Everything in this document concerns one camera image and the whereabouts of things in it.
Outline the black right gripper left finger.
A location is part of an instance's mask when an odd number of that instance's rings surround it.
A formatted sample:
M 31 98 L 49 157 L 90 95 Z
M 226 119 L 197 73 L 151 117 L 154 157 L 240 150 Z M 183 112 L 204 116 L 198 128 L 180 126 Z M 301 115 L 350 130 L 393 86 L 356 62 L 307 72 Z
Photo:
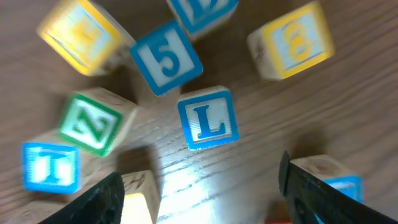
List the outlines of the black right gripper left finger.
M 112 172 L 39 224 L 120 224 L 124 196 L 121 174 Z

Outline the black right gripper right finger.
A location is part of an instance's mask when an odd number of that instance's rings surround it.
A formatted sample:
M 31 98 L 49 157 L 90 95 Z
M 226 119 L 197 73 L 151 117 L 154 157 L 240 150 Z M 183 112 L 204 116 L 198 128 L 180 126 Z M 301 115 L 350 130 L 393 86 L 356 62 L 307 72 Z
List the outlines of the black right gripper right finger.
M 279 188 L 293 223 L 373 224 L 397 221 L 358 202 L 291 163 L 284 152 Z

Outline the blue L wooden block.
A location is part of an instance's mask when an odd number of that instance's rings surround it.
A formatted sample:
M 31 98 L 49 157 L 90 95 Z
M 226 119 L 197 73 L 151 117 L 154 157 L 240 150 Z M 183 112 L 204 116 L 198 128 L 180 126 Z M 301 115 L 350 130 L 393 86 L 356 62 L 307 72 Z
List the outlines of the blue L wooden block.
M 183 94 L 177 103 L 189 150 L 199 151 L 239 139 L 230 90 L 213 86 Z

